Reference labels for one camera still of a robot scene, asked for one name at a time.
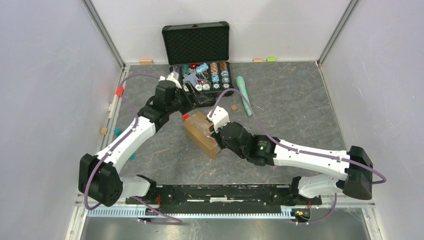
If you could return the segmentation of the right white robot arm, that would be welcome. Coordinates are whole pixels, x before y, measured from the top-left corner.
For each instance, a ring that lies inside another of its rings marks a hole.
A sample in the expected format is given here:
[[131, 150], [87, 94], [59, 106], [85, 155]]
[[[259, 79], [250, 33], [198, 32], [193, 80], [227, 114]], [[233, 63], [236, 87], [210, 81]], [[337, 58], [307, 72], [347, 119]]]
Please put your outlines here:
[[295, 204], [334, 193], [358, 200], [372, 199], [374, 167], [362, 147], [325, 150], [296, 145], [277, 137], [251, 134], [238, 122], [213, 126], [211, 130], [221, 149], [229, 149], [256, 166], [295, 167], [317, 172], [316, 176], [292, 179], [288, 196]]

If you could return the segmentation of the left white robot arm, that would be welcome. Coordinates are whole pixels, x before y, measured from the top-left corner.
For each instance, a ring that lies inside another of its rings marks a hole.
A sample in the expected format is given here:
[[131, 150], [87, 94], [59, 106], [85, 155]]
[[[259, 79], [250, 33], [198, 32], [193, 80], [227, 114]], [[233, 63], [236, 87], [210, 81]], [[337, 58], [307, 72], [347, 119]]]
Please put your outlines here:
[[78, 189], [88, 200], [110, 207], [121, 198], [139, 197], [145, 204], [153, 203], [157, 190], [146, 177], [121, 177], [120, 171], [132, 154], [155, 135], [175, 112], [186, 114], [196, 108], [209, 107], [216, 102], [191, 84], [183, 87], [172, 80], [161, 80], [146, 105], [135, 114], [134, 120], [112, 143], [91, 155], [85, 154], [79, 163]]

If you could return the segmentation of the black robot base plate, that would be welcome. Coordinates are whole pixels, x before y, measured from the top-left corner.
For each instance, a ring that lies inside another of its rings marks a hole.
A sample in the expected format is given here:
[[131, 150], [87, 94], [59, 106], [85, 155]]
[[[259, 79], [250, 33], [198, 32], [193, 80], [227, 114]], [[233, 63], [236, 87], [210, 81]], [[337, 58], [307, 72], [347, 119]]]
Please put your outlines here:
[[141, 200], [165, 214], [276, 214], [282, 206], [321, 205], [289, 184], [163, 184], [151, 186]]

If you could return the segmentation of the brown cardboard express box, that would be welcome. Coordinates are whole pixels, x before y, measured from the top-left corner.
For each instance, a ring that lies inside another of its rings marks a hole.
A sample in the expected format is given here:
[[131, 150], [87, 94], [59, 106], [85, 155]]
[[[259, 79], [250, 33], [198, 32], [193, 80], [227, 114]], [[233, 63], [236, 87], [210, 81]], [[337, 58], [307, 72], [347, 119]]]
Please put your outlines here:
[[217, 141], [212, 136], [213, 125], [200, 111], [190, 115], [184, 122], [183, 127], [186, 135], [199, 147], [210, 159], [214, 159], [221, 152]]

